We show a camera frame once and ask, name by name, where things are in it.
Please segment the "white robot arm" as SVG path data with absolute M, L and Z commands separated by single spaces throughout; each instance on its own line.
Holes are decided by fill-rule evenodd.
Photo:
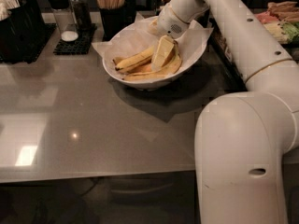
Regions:
M 299 65 L 241 0 L 171 0 L 157 29 L 180 37 L 205 9 L 247 89 L 216 98 L 197 121 L 201 224 L 288 224 L 282 157 L 299 142 Z

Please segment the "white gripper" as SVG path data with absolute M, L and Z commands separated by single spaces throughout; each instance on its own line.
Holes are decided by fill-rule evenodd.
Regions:
M 164 6 L 158 19 L 152 20 L 148 26 L 148 32 L 152 35 L 163 35 L 151 59 L 153 71 L 167 64 L 175 46 L 173 38 L 181 37 L 191 21 L 204 15 L 207 10 L 209 6 L 204 0 L 171 0 Z

